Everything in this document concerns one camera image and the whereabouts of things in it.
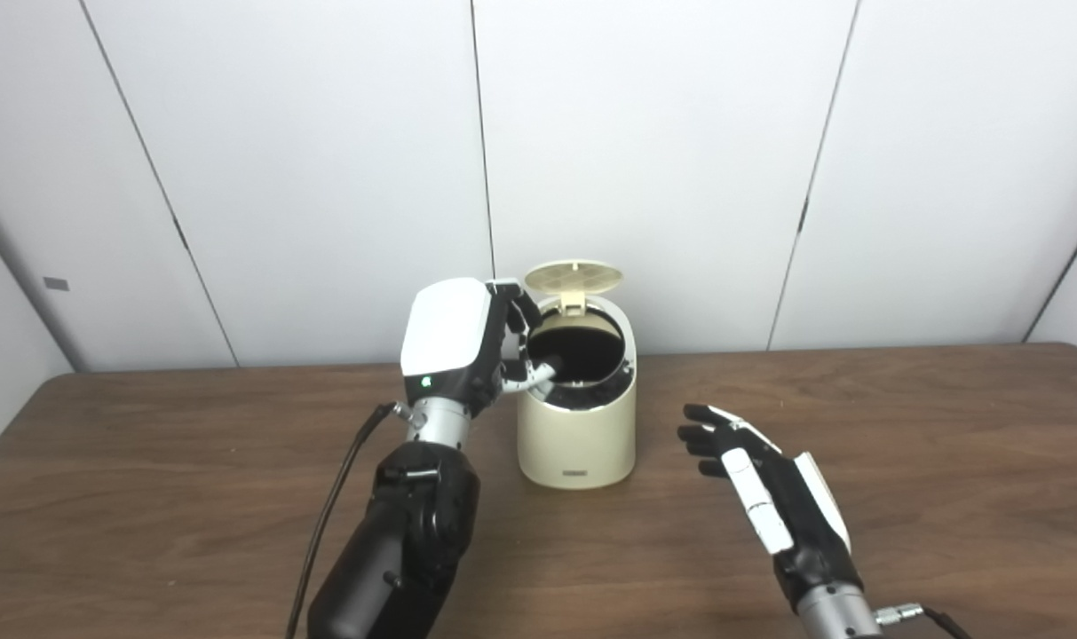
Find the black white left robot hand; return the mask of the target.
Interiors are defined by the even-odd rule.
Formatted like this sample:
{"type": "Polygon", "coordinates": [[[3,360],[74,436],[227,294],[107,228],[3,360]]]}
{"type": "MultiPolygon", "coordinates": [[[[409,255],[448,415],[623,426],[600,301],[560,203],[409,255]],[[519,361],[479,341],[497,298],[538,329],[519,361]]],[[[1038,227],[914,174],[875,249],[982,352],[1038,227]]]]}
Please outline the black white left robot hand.
{"type": "Polygon", "coordinates": [[[538,304],[514,278],[454,278],[422,288],[414,298],[400,351],[408,403],[453,401],[477,417],[504,393],[554,379],[559,356],[506,360],[504,341],[542,327],[538,304]]]}

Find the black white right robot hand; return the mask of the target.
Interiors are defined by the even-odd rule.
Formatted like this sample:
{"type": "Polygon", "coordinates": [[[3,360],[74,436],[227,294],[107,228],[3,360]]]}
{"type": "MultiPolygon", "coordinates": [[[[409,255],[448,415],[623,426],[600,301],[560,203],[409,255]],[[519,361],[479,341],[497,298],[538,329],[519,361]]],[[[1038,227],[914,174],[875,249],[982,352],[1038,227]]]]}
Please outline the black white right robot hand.
{"type": "Polygon", "coordinates": [[[701,476],[732,485],[791,610],[811,591],[865,588],[845,522],[809,453],[788,456],[728,409],[687,404],[683,414],[677,436],[685,450],[701,476]]]}

